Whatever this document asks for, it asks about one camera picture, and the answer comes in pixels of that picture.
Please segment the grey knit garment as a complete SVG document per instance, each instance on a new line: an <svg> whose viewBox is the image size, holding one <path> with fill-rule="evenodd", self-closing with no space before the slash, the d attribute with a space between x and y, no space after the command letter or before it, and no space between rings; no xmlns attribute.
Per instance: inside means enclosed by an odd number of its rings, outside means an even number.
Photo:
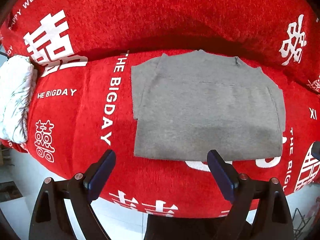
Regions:
<svg viewBox="0 0 320 240"><path fill-rule="evenodd" d="M282 90L261 68L202 50L163 54L132 67L134 154L205 161L279 157L286 113Z"/></svg>

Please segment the white floral quilt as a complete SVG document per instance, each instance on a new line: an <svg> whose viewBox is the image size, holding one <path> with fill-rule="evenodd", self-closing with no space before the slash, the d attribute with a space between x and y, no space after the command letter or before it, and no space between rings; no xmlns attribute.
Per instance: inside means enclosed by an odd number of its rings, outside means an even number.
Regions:
<svg viewBox="0 0 320 240"><path fill-rule="evenodd" d="M37 80L29 57L15 55L1 66L1 139L25 143L27 115Z"/></svg>

